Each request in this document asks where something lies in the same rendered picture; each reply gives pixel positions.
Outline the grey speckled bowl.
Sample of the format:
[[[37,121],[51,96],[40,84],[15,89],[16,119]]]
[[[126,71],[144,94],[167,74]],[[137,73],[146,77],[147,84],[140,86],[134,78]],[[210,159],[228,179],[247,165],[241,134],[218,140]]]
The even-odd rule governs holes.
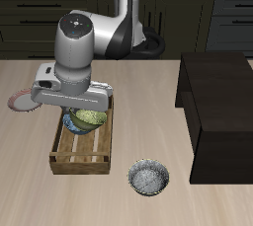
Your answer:
[[[155,196],[163,192],[170,182],[170,173],[157,160],[141,159],[127,171],[130,186],[140,195]]]

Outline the dark wooden cabinet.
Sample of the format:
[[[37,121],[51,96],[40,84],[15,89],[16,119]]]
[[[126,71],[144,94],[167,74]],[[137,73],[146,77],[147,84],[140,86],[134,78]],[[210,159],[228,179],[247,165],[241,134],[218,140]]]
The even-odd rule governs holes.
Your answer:
[[[175,106],[194,152],[192,185],[253,185],[253,68],[241,52],[184,52]]]

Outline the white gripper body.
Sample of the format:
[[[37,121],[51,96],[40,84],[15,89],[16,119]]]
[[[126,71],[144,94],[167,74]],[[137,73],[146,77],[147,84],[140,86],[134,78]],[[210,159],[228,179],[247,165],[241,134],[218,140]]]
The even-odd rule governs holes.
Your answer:
[[[67,96],[59,91],[34,86],[31,99],[47,105],[105,112],[109,107],[109,97],[113,87],[107,83],[92,81],[87,91],[78,96]]]

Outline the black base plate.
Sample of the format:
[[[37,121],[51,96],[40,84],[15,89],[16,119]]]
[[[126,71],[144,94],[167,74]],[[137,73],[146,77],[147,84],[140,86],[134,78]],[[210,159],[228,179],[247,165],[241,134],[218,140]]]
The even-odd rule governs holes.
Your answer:
[[[131,52],[144,58],[159,57],[165,50],[164,39],[151,27],[144,27],[143,33],[146,40],[134,46]]]

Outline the blue bowl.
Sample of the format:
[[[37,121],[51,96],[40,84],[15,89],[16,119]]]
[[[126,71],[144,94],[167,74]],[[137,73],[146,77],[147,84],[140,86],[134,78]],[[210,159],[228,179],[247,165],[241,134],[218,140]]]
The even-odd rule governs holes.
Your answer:
[[[69,113],[66,113],[62,118],[64,126],[72,133],[83,135],[95,130],[100,126],[99,123],[90,123],[87,120],[78,119],[77,117],[71,119]]]

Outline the wooden slat tray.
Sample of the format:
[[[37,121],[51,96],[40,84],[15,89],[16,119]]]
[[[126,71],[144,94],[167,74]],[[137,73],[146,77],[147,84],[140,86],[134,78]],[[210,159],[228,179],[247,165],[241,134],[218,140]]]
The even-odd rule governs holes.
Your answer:
[[[55,175],[107,175],[111,169],[114,96],[106,111],[108,120],[87,134],[72,133],[60,116],[49,164]]]

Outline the green bowl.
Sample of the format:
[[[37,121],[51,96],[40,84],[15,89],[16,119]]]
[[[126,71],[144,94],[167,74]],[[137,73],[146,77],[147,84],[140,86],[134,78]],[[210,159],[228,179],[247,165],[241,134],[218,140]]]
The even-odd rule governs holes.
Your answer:
[[[69,109],[70,119],[80,130],[94,130],[107,122],[107,114],[76,108]]]

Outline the pink rimmed white plate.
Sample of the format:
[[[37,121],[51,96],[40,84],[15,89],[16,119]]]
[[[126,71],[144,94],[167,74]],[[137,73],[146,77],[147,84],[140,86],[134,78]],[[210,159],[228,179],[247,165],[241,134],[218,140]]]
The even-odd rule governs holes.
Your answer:
[[[42,104],[31,99],[31,89],[24,89],[13,94],[8,102],[8,108],[17,113],[28,113],[38,109]]]

